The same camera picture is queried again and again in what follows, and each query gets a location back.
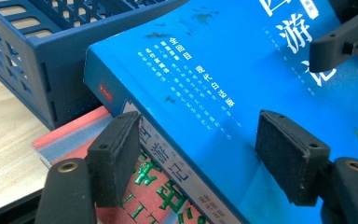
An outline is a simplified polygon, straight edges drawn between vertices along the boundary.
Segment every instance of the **red label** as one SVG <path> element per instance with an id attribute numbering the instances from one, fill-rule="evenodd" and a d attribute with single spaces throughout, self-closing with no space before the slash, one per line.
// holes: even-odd
<path id="1" fill-rule="evenodd" d="M 106 87 L 103 84 L 100 84 L 100 93 L 103 94 L 104 98 L 106 98 L 109 103 L 112 103 L 113 101 L 113 95 L 106 89 Z"/>

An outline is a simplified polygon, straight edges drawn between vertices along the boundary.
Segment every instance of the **blue plastic basket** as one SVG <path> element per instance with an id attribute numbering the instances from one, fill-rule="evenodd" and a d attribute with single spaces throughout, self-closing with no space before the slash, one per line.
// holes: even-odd
<path id="1" fill-rule="evenodd" d="M 101 104 L 83 83 L 90 44 L 185 1 L 2 1 L 0 81 L 49 129 L 56 129 Z"/>

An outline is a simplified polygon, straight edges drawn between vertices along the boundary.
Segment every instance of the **table surface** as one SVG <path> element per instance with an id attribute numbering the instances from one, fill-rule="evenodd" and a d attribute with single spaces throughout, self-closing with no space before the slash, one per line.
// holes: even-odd
<path id="1" fill-rule="evenodd" d="M 43 188 L 48 168 L 32 142 L 48 132 L 0 82 L 0 207 Z"/>

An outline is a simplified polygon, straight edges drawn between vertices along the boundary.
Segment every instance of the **blue book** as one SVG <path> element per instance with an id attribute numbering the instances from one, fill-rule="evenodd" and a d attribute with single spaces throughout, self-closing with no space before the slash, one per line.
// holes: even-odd
<path id="1" fill-rule="evenodd" d="M 88 49 L 85 83 L 212 223 L 318 223 L 255 155 L 261 109 L 358 159 L 358 57 L 309 70 L 310 42 L 340 25 L 327 0 L 191 0 Z"/>

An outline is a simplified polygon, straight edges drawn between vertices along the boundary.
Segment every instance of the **stacked books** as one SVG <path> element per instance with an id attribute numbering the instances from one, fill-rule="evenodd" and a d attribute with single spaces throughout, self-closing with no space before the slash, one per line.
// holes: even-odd
<path id="1" fill-rule="evenodd" d="M 211 222 L 318 223 L 321 200 L 290 204 L 255 138 L 266 109 L 358 159 L 358 57 L 309 70 L 339 25 L 328 0 L 192 0 L 90 46 L 84 80 L 113 116 L 143 114 L 143 151 Z"/>
<path id="2" fill-rule="evenodd" d="M 87 149 L 113 119 L 99 107 L 35 141 L 41 160 L 50 167 L 69 158 L 85 158 Z M 134 167 L 120 207 L 96 208 L 103 224 L 207 223 L 204 216 L 143 152 Z"/>

